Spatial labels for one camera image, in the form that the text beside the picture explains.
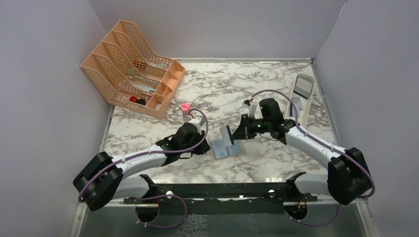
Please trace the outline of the grey plain card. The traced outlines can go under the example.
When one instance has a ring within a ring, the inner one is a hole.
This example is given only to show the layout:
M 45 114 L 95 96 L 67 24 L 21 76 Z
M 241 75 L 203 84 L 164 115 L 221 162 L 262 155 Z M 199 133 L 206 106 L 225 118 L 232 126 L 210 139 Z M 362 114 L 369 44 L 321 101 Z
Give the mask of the grey plain card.
M 222 126 L 220 128 L 221 139 L 225 147 L 234 145 L 234 140 L 232 139 L 231 129 L 229 125 Z

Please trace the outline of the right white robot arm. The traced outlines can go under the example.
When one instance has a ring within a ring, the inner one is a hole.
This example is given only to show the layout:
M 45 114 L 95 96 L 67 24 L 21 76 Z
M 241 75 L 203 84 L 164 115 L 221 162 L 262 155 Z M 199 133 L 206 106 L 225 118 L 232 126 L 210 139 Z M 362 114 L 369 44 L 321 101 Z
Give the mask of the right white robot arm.
M 285 119 L 273 98 L 259 102 L 262 118 L 244 114 L 231 140 L 249 140 L 269 133 L 272 138 L 294 147 L 315 159 L 326 174 L 300 173 L 287 180 L 286 197 L 297 201 L 304 194 L 329 195 L 342 205 L 348 205 L 372 190 L 370 173 L 362 152 L 357 148 L 345 149 L 312 135 L 293 119 Z

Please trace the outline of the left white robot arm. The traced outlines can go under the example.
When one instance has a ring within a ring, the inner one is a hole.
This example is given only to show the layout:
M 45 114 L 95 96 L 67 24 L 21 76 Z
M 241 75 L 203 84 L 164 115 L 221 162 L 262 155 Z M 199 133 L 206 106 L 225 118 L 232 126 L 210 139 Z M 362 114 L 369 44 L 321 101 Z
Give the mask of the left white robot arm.
M 79 201 L 91 211 L 119 198 L 137 196 L 142 202 L 151 202 L 155 198 L 151 179 L 131 176 L 178 161 L 184 153 L 205 154 L 210 149 L 207 133 L 207 130 L 187 122 L 175 134 L 139 152 L 116 157 L 99 152 L 73 180 Z

